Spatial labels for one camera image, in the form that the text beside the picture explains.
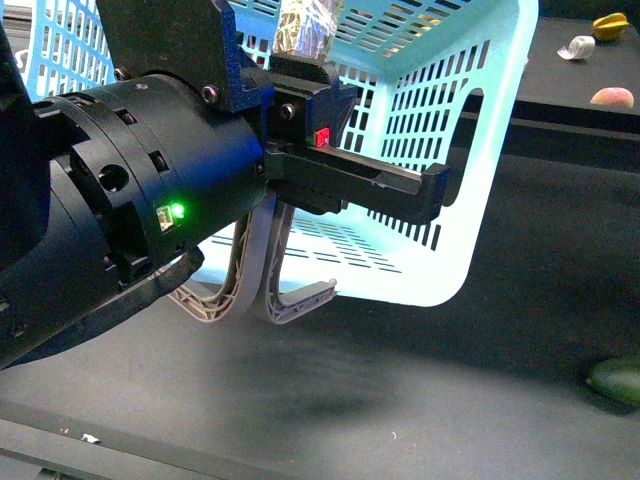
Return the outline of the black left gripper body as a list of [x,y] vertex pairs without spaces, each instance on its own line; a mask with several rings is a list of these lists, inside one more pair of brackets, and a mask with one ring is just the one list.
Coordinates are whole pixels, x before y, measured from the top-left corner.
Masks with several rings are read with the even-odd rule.
[[314,214],[351,203],[411,224],[441,211],[449,170],[416,172],[342,151],[357,90],[329,64],[341,5],[284,1],[267,68],[238,41],[226,1],[102,1],[98,5],[119,80],[162,80],[213,126],[224,212],[274,191]]

